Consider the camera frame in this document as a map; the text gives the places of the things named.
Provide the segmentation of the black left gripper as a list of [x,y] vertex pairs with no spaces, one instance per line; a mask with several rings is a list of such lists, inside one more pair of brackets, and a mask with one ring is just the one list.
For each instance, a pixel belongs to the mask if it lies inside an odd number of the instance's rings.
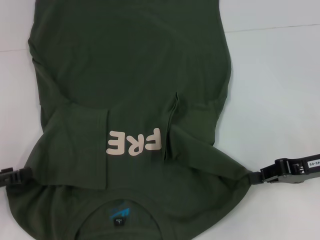
[[7,185],[18,185],[33,177],[32,169],[29,167],[14,170],[12,167],[0,171],[0,187]]

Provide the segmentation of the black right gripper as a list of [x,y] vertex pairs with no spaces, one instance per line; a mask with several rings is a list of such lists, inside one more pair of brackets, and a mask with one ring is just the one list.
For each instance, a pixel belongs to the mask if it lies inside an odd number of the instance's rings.
[[320,177],[320,158],[281,158],[260,171],[249,173],[248,176],[252,185],[263,183],[299,184]]

